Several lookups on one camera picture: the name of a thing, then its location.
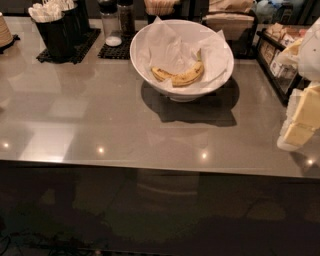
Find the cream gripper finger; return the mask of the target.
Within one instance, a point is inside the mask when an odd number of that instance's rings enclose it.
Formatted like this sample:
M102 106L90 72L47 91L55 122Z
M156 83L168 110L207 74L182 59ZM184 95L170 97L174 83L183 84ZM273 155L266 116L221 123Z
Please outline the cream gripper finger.
M295 151L306 144L315 134L315 129L285 121L277 140L277 146L286 151Z

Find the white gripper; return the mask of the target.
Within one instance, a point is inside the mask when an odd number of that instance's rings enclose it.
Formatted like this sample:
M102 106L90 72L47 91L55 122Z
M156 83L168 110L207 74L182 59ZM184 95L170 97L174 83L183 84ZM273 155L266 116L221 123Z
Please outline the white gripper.
M289 44L276 57L284 65L297 67L301 77L320 81L320 17L306 31L303 38ZM320 85L311 84L303 90L294 89L289 98L287 118L296 124L320 127Z

